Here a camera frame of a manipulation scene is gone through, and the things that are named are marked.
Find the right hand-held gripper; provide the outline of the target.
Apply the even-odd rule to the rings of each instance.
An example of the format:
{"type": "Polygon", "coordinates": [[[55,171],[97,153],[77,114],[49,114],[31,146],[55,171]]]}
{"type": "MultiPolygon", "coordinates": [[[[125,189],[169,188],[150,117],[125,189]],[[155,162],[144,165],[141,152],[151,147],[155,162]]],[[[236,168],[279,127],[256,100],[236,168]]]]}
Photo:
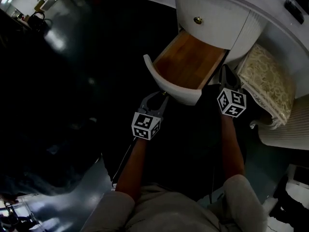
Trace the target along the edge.
{"type": "Polygon", "coordinates": [[[220,93],[217,102],[222,115],[239,117],[247,108],[247,97],[241,88],[238,75],[227,64],[219,73],[220,93]]]}

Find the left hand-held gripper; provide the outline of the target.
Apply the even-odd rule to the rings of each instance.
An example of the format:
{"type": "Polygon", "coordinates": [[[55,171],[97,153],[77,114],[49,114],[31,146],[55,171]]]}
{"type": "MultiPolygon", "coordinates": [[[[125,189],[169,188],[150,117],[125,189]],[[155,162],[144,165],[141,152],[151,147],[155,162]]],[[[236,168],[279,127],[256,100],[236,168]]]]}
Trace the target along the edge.
{"type": "Polygon", "coordinates": [[[162,95],[160,97],[160,107],[158,110],[151,110],[147,105],[148,100],[158,93],[159,91],[146,96],[142,100],[138,111],[135,112],[131,124],[132,132],[135,137],[151,140],[160,130],[163,120],[163,113],[169,101],[169,95],[162,95]]]}

